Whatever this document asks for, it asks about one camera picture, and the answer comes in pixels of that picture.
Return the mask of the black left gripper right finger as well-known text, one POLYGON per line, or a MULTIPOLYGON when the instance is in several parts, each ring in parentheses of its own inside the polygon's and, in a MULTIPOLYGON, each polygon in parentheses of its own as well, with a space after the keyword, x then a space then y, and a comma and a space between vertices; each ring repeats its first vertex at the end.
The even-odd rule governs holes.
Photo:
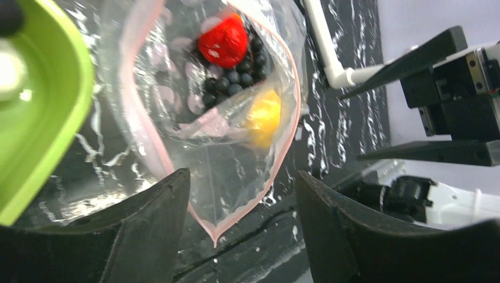
POLYGON ((295 180, 314 282, 498 282, 499 221, 444 231, 383 215, 305 171, 295 180))

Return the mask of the clear zip top bag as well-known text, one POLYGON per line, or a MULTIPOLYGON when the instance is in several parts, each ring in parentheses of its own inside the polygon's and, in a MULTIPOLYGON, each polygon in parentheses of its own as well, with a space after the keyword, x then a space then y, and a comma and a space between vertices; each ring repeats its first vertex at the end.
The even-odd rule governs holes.
POLYGON ((308 113, 305 18, 293 1, 104 1, 98 48, 108 100, 152 176, 190 170, 188 209, 213 242, 247 215, 274 184, 308 113), (209 63, 198 38, 239 14, 271 56, 267 78, 205 111, 203 82, 225 68, 209 63), (258 94, 281 99, 269 148, 244 127, 258 94))

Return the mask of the red fake apple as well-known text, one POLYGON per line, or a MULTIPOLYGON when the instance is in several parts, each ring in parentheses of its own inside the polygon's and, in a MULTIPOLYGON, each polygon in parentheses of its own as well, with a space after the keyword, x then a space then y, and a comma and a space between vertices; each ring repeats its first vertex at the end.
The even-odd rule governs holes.
POLYGON ((230 69, 246 56, 248 35, 239 14, 233 13, 199 38, 197 48, 211 64, 230 69))

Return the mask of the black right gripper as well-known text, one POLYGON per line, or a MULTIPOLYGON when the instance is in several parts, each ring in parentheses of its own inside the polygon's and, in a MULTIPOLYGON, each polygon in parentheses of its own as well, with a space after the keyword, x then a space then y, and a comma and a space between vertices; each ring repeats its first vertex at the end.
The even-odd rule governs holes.
POLYGON ((347 99, 401 79, 406 103, 418 110, 425 134, 461 141, 413 141, 357 160, 499 165, 499 46, 467 47, 463 28, 448 28, 339 96, 347 99))

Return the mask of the purple fake eggplant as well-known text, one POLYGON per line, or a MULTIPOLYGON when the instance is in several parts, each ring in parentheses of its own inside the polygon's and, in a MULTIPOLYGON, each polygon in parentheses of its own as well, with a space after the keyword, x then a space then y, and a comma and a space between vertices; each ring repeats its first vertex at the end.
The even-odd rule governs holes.
POLYGON ((16 0, 1 0, 1 37, 10 37, 24 24, 23 10, 16 0))

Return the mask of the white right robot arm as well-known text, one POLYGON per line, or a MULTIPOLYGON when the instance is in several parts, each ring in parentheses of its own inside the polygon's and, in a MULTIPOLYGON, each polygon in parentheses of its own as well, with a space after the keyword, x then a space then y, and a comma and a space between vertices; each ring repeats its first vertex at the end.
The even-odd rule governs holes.
MULTIPOLYGON (((359 160, 499 165, 499 44, 469 47, 462 27, 450 27, 385 64, 348 96, 393 81, 400 82, 407 106, 418 110, 426 135, 440 140, 390 146, 359 160)), ((407 222, 462 226, 499 217, 499 197, 428 177, 403 175, 383 185, 374 181, 373 172, 358 173, 335 190, 407 222)))

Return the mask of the green fake leafy vegetable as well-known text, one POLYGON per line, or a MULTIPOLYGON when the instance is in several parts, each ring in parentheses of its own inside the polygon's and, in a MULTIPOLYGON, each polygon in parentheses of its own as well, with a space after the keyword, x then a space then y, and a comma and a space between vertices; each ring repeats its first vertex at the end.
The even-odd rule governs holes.
POLYGON ((28 68, 10 41, 1 39, 1 101, 13 100, 24 89, 28 68))

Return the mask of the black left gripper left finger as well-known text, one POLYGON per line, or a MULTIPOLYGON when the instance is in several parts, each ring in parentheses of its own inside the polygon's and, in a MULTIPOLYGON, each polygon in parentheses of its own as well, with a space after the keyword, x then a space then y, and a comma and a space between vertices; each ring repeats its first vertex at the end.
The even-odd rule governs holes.
POLYGON ((71 222, 1 227, 2 282, 171 282, 190 170, 71 222))

